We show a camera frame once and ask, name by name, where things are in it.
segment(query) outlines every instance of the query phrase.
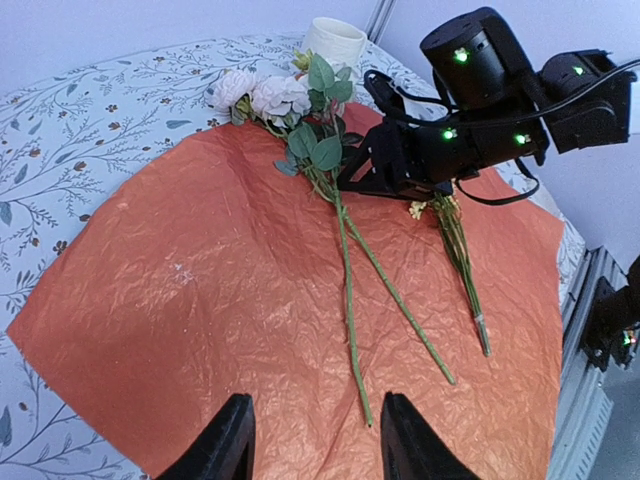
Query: tablecloth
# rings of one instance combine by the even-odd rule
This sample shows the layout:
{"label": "tablecloth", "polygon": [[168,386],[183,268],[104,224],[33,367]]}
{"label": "tablecloth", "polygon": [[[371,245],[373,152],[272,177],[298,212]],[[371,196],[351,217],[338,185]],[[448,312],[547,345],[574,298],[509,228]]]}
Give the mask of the tablecloth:
{"label": "tablecloth", "polygon": [[[42,272],[124,181],[186,136],[229,120],[205,102],[225,69],[289,73],[301,39],[257,35],[163,48],[78,68],[0,99],[0,478],[145,478],[48,388],[4,332]],[[435,94],[375,45],[361,67]],[[371,105],[362,85],[357,101]],[[528,188],[513,164],[497,169],[517,190]],[[533,201],[563,218],[544,189]],[[565,225],[561,300],[584,251]]]}

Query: brown paper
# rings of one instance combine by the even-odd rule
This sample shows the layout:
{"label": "brown paper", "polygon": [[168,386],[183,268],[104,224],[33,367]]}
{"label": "brown paper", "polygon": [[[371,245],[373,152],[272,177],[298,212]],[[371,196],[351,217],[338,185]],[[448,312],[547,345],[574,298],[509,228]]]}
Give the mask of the brown paper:
{"label": "brown paper", "polygon": [[[346,117],[362,133],[379,122],[356,105]],[[480,477],[543,479],[559,391],[562,223],[529,202],[460,198],[493,348],[486,359],[429,219],[413,220],[405,202],[344,195],[458,381],[447,383],[350,240],[369,429],[346,343],[336,215],[304,178],[273,167],[283,156],[261,128],[228,125],[134,176],[11,325],[27,360],[152,476],[239,392],[255,401],[254,478],[381,479],[379,414],[393,391]],[[468,188],[513,194],[492,170]]]}

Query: small yellow flower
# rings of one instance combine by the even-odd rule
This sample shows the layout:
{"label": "small yellow flower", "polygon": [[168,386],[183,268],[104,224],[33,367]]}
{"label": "small yellow flower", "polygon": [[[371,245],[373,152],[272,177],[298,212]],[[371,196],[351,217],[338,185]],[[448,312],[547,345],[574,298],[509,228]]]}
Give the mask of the small yellow flower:
{"label": "small yellow flower", "polygon": [[409,213],[415,220],[420,220],[422,213],[427,208],[427,202],[411,202]]}

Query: wall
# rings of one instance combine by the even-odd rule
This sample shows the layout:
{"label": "wall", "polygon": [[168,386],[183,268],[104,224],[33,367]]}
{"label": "wall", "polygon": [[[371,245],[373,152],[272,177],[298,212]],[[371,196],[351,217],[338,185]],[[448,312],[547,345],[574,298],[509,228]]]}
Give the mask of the wall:
{"label": "wall", "polygon": [[0,95],[67,70],[201,39],[304,31],[316,16],[365,28],[376,0],[0,0]]}
{"label": "wall", "polygon": [[[556,53],[589,48],[611,51],[619,63],[640,57],[637,0],[397,0],[381,46],[430,79],[420,41],[450,18],[484,5],[507,20],[535,68]],[[628,268],[640,254],[640,137],[562,156],[552,148],[537,174],[588,244],[605,244]]]}

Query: floral tablecloth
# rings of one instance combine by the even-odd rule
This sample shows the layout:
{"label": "floral tablecloth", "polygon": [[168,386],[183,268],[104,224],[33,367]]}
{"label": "floral tablecloth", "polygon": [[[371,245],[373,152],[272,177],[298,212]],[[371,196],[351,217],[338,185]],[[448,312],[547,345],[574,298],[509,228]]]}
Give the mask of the floral tablecloth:
{"label": "floral tablecloth", "polygon": [[[43,271],[123,182],[186,136],[229,120],[205,102],[225,69],[291,72],[301,40],[299,34],[245,36],[163,48],[72,70],[0,98],[0,478],[146,478],[48,388],[5,330]],[[361,67],[435,95],[375,45]],[[362,85],[357,101],[372,103]],[[512,163],[498,170],[515,189],[529,188]],[[532,200],[565,220],[544,189]],[[585,248],[565,224],[561,301]]]}

